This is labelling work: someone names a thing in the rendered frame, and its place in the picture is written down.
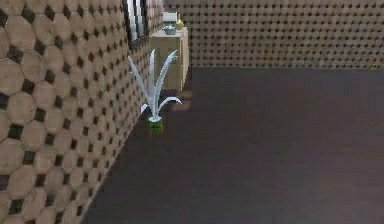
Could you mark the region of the white-leaved houseplant in green pot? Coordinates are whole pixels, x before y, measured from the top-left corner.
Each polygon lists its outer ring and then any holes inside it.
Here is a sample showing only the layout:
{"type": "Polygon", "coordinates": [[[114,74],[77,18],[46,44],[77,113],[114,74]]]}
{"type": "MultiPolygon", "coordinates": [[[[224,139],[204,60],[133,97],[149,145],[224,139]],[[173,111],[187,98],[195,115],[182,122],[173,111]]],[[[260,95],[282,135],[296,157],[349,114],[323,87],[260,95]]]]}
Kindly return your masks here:
{"type": "Polygon", "coordinates": [[[155,78],[155,50],[151,51],[150,54],[150,64],[149,64],[149,76],[148,76],[148,85],[144,84],[144,81],[133,61],[133,59],[128,56],[128,61],[132,69],[132,74],[137,79],[137,82],[141,88],[143,95],[146,98],[146,102],[140,107],[140,113],[143,113],[146,109],[150,110],[151,115],[147,119],[149,127],[149,136],[153,135],[162,136],[164,132],[163,119],[160,116],[162,108],[169,102],[174,101],[179,104],[182,101],[176,96],[168,96],[159,102],[160,94],[164,80],[166,78],[168,69],[171,63],[177,59],[177,51],[172,51],[166,58],[163,66],[160,70],[158,78],[155,78]]]}

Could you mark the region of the black-framed wall picture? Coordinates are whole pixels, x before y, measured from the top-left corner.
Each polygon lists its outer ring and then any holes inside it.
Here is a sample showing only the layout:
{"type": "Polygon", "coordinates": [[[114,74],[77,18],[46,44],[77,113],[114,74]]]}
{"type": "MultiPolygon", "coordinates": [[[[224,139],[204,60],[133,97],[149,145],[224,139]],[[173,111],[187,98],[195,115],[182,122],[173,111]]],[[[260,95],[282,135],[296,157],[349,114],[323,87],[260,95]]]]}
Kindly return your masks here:
{"type": "Polygon", "coordinates": [[[137,48],[149,36],[147,0],[121,0],[128,46],[137,48]]]}

